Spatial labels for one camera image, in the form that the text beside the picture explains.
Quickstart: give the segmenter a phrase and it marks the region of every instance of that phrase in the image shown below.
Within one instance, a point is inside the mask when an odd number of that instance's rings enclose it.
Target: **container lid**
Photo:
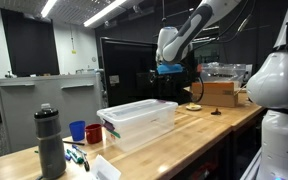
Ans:
[[[97,111],[97,115],[114,125],[125,125],[134,123],[136,119],[140,119],[140,116],[163,110],[175,110],[177,106],[178,104],[176,102],[148,99],[112,108],[101,109]]]
[[[58,110],[54,108],[45,108],[34,114],[35,119],[43,119],[58,115]]]

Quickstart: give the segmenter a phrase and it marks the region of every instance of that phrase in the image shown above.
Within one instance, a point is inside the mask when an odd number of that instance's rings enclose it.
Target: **brown box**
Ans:
[[[200,83],[192,83],[192,93],[197,99],[202,93]],[[233,82],[205,82],[204,95],[198,104],[210,106],[235,107],[238,94],[234,92]]]

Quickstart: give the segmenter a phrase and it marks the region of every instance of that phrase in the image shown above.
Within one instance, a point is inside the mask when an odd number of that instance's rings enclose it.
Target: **plastic cup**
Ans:
[[[81,141],[85,138],[85,121],[75,121],[69,126],[73,141]]]
[[[95,144],[102,141],[102,125],[90,124],[85,127],[86,140],[89,144]]]

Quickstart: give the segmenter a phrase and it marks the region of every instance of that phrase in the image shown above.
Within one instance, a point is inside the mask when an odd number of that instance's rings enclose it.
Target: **black curtain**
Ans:
[[[1,9],[12,73],[58,75],[53,24],[27,19],[23,13]]]

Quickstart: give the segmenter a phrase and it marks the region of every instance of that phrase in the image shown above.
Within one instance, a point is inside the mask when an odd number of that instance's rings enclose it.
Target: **blue cup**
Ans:
[[[69,126],[73,141],[81,141],[85,138],[85,121],[75,121]]]

